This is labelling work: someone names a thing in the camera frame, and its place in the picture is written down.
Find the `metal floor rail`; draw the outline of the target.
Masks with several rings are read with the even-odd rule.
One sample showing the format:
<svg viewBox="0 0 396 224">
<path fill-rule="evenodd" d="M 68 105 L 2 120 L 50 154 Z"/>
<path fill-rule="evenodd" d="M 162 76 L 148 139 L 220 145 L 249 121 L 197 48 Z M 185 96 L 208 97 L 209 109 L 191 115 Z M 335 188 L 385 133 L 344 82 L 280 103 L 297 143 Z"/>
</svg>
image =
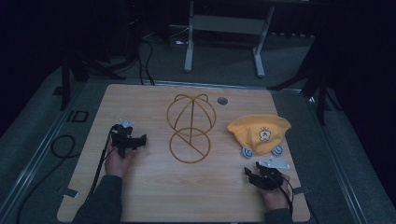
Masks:
<svg viewBox="0 0 396 224">
<path fill-rule="evenodd" d="M 51 85 L 44 85 L 0 138 L 0 223 L 7 223 L 14 213 L 85 86 L 85 82 L 73 84 L 69 102 L 62 107 L 62 97 L 52 94 Z"/>
<path fill-rule="evenodd" d="M 321 105 L 326 106 L 326 104 L 319 100 L 319 96 L 317 93 L 314 93 L 312 96 L 307 96 L 306 102 L 308 103 L 308 106 L 311 109 L 311 114 L 314 116 L 314 121 L 317 123 L 319 131 L 324 138 L 326 150 L 330 157 L 333 172 L 336 176 L 340 190 L 343 193 L 346 204 L 349 208 L 350 214 L 354 219 L 355 224 L 368 224 L 368 219 L 363 213 L 361 203 L 359 202 L 357 195 L 351 185 L 351 182 L 349 181 L 349 177 L 347 176 L 342 161 L 340 160 L 340 157 L 336 152 L 335 144 L 333 143 L 330 133 L 327 130 L 327 126 L 324 124 L 324 117 L 321 117 L 319 115 L 318 108 Z"/>
</svg>

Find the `black tripod stand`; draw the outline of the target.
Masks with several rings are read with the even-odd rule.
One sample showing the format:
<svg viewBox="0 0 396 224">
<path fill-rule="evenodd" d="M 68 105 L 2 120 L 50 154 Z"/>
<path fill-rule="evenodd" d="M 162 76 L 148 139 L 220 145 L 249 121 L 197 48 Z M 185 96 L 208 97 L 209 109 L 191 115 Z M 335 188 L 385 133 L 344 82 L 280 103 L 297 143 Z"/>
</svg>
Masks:
<svg viewBox="0 0 396 224">
<path fill-rule="evenodd" d="M 88 79 L 88 74 L 84 71 L 85 65 L 88 65 L 95 70 L 99 71 L 106 77 L 113 79 L 124 80 L 124 77 L 118 76 L 113 73 L 109 68 L 106 68 L 91 59 L 87 55 L 84 55 L 78 51 L 68 51 L 63 54 L 62 57 L 62 104 L 60 109 L 65 110 L 70 102 L 71 90 L 70 90 L 70 72 L 76 77 L 76 80 L 86 81 Z"/>
<path fill-rule="evenodd" d="M 301 90 L 301 93 L 303 97 L 308 98 L 313 97 L 316 92 L 318 93 L 316 115 L 319 123 L 324 125 L 324 111 L 326 97 L 328 95 L 328 80 L 330 74 L 330 61 L 325 54 L 323 47 L 316 38 L 306 53 L 296 75 L 284 82 L 281 82 L 280 84 L 268 87 L 268 90 L 281 91 L 286 89 L 288 86 L 305 79 L 306 82 Z"/>
</svg>

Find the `person's left hand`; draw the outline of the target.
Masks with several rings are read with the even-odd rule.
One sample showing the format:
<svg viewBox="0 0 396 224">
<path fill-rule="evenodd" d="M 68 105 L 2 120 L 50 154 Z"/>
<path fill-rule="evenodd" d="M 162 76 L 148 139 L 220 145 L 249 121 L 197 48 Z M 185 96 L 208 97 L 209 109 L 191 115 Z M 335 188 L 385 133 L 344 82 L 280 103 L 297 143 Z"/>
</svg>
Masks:
<svg viewBox="0 0 396 224">
<path fill-rule="evenodd" d="M 118 149 L 114 148 L 110 144 L 106 147 L 106 160 L 105 170 L 107 175 L 114 175 L 120 178 L 124 178 L 131 167 L 132 160 L 134 158 L 134 152 L 128 152 L 125 157 L 121 157 Z"/>
</svg>

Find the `white metal table frame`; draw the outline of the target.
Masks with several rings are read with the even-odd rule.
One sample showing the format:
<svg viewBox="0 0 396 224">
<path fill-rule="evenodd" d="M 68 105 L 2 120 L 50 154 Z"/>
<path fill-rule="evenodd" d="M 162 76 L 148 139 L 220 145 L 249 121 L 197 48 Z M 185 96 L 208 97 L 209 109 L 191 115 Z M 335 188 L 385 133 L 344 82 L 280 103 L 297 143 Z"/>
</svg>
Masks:
<svg viewBox="0 0 396 224">
<path fill-rule="evenodd" d="M 193 32 L 210 31 L 235 33 L 245 35 L 257 35 L 259 43 L 252 49 L 252 55 L 257 71 L 258 77 L 264 77 L 264 66 L 262 63 L 262 48 L 267 37 L 269 27 L 275 12 L 275 7 L 269 7 L 266 17 L 264 19 L 242 19 L 233 17 L 221 17 L 212 15 L 196 14 L 194 12 L 194 0 L 190 0 L 189 4 L 189 25 L 188 25 L 188 45 L 186 49 L 184 71 L 190 72 L 192 70 L 193 60 Z"/>
</svg>

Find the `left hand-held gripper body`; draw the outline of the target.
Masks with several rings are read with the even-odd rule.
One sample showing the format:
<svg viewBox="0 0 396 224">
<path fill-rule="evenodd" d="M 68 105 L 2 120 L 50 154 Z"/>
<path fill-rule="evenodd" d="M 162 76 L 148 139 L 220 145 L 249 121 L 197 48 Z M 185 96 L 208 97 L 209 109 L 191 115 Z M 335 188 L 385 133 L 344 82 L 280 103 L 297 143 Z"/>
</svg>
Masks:
<svg viewBox="0 0 396 224">
<path fill-rule="evenodd" d="M 124 158 L 127 148 L 131 150 L 136 149 L 136 139 L 131 136 L 134 122 L 125 119 L 119 119 L 119 122 L 119 124 L 112 126 L 110 136 L 112 146 L 116 147 L 119 150 L 120 156 Z"/>
</svg>

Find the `person's right hand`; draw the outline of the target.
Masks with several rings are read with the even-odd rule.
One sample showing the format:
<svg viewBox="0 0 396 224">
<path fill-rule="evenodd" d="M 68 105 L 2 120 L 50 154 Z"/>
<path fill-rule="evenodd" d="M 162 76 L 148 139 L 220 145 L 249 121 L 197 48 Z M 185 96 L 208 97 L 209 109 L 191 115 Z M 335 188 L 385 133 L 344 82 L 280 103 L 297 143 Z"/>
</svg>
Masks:
<svg viewBox="0 0 396 224">
<path fill-rule="evenodd" d="M 284 180 L 280 188 L 274 190 L 260 190 L 264 205 L 268 211 L 282 208 L 290 209 L 290 190 L 288 186 L 290 177 L 288 175 L 282 176 Z"/>
</svg>

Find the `yellow knit hat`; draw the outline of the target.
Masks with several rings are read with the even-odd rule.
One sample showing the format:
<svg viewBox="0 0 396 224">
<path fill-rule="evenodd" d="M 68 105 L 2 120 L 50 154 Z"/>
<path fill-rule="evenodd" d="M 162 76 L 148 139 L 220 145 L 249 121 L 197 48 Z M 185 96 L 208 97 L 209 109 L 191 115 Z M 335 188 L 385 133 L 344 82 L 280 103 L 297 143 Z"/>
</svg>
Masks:
<svg viewBox="0 0 396 224">
<path fill-rule="evenodd" d="M 228 131 L 241 145 L 242 155 L 247 159 L 253 155 L 270 153 L 283 142 L 290 128 L 291 125 L 286 119 L 272 114 L 244 116 L 233 120 L 227 126 Z"/>
</svg>

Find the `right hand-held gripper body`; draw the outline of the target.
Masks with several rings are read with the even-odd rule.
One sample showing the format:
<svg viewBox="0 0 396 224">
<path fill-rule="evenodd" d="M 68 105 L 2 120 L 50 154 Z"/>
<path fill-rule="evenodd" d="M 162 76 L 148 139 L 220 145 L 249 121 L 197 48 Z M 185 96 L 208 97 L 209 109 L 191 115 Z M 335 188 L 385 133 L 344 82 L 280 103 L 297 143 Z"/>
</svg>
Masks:
<svg viewBox="0 0 396 224">
<path fill-rule="evenodd" d="M 280 188 L 283 184 L 284 178 L 278 169 L 267 161 L 260 161 L 260 164 L 265 168 L 261 169 L 260 171 L 256 168 L 258 173 L 255 175 L 258 177 L 256 179 L 249 179 L 248 182 L 255 187 L 265 190 L 274 190 Z"/>
</svg>

